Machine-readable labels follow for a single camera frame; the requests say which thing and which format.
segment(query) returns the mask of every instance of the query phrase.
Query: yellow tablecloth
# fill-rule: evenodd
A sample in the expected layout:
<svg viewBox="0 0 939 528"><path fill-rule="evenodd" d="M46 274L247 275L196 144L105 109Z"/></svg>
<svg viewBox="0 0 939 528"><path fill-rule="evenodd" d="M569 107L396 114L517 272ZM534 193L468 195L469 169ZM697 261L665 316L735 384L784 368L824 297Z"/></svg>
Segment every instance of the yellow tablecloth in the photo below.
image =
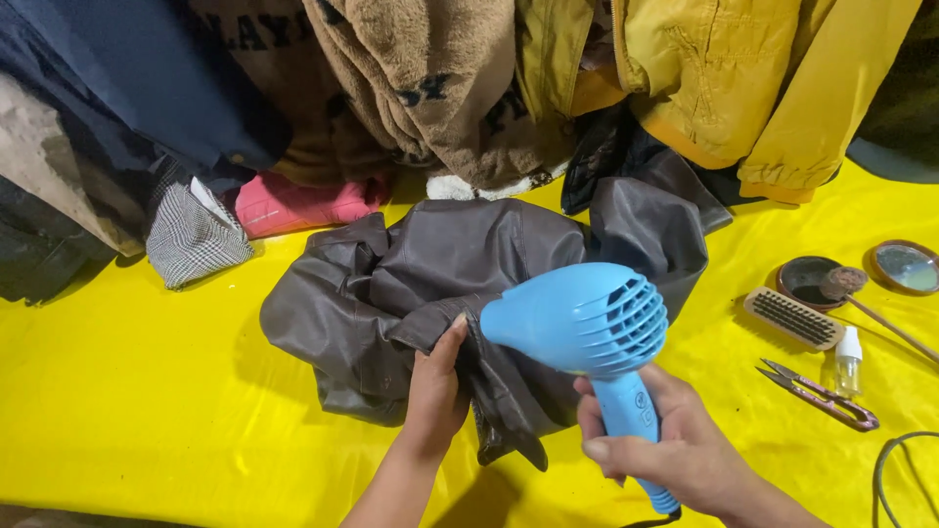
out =
<svg viewBox="0 0 939 528"><path fill-rule="evenodd" d="M557 210L560 188L523 198ZM398 186L389 223L420 189ZM760 474L835 526L870 525L871 472L888 439L939 430L939 365L854 308L837 310L861 329L859 402L882 424L854 432L753 368L766 357L830 386L833 358L747 320L739 300L795 256L859 265L894 238L939 249L936 204L939 185L893 183L846 163L807 206L734 208L733 225L708 237L711 265L657 359L700 391ZM182 293L163 289L141 261L111 264L39 308L0 303L0 503L202 526L338 524L396 430L322 412L310 366L261 334L261 302L306 238L264 241L257 257ZM939 295L871 284L858 297L939 347ZM638 485L618 488L581 455L578 430L544 442L547 473L518 454L483 469L468 421L423 525L599 528L655 517ZM916 476L939 499L939 441L909 444L915 469L897 450L886 492L904 526L932 526L939 520ZM718 523L689 512L680 525Z"/></svg>

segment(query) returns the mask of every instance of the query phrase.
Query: wooden stick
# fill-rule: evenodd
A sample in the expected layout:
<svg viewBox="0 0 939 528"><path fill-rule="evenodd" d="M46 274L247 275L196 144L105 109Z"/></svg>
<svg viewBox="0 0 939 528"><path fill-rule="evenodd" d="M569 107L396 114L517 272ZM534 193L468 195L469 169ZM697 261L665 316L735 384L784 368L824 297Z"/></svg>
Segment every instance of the wooden stick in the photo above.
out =
<svg viewBox="0 0 939 528"><path fill-rule="evenodd" d="M865 314L869 315L870 318L874 319L875 321L877 321L877 322L883 324L884 326L886 326L886 328L887 328L888 330L890 330L890 331L893 332L894 334L899 335L900 337L902 337L903 340L906 341L907 343L909 343L910 345L912 345L914 349L917 349L917 350L919 350L920 352L923 352L924 354L926 354L927 356L929 356L930 359L932 359L932 360L935 361L936 363L939 363L939 354L937 354L935 350L933 350L933 349L927 347L926 345L923 345L923 344L920 343L915 337L913 337L913 336L909 335L908 333L904 332L903 330L897 328L897 326L894 325L892 322L890 322L890 321L886 320L885 318L881 317L880 314L874 312L874 311L871 310L870 308L867 308L867 306L865 306L864 304L862 304L859 300L855 299L855 298L852 297L851 295L845 296L845 299L847 299L847 300L848 300L851 304L853 304L854 306L857 306L857 309L858 309L858 310L860 310L860 311L864 312Z"/></svg>

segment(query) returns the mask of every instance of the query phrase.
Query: blue hair dryer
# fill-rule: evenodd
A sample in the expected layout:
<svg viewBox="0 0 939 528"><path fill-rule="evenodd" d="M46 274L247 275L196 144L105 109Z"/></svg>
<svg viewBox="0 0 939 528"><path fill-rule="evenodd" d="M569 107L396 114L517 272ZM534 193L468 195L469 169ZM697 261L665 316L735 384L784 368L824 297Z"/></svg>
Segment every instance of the blue hair dryer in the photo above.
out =
<svg viewBox="0 0 939 528"><path fill-rule="evenodd" d="M638 368L665 344L662 296L644 276L619 264L558 268L505 290L483 308L480 327L493 343L552 368L586 375L610 436L658 442L658 418ZM656 512L678 508L669 491L637 479Z"/></svg>

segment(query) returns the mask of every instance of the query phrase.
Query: hand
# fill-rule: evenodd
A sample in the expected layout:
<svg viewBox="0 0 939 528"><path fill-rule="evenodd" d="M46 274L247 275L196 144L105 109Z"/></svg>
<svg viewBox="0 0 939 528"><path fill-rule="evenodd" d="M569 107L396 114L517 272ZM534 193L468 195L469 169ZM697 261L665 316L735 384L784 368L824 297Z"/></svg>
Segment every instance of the hand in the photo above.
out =
<svg viewBox="0 0 939 528"><path fill-rule="evenodd" d="M662 418L659 443L606 436L593 387L586 378L574 382L582 394L577 422L583 451L600 465L604 476L648 480L664 486L683 505L722 519L735 515L748 495L772 488L747 466L691 385L652 364L641 368L639 375Z"/></svg>
<svg viewBox="0 0 939 528"><path fill-rule="evenodd" d="M414 351L408 413L398 438L418 457L443 458L466 421L470 399L457 390L454 371L466 336L467 317L460 314L429 355Z"/></svg>

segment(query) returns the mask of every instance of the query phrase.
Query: scissors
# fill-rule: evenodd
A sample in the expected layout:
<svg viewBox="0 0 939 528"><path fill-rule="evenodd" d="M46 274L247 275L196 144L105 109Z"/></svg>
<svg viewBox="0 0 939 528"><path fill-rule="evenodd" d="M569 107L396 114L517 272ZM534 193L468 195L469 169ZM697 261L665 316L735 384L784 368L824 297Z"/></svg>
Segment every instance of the scissors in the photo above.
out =
<svg viewBox="0 0 939 528"><path fill-rule="evenodd" d="M765 358L762 358L762 361L776 371L770 372L769 370L757 367L757 370L765 374L767 378L775 381L780 387L806 400L825 413L834 416L835 419L842 424L861 432L873 431L880 426L880 420L877 419L877 416L874 416L873 412L864 409L849 399L838 396L815 381L796 374L775 361L770 361ZM822 397L815 396L813 393L796 385L796 383L806 386Z"/></svg>

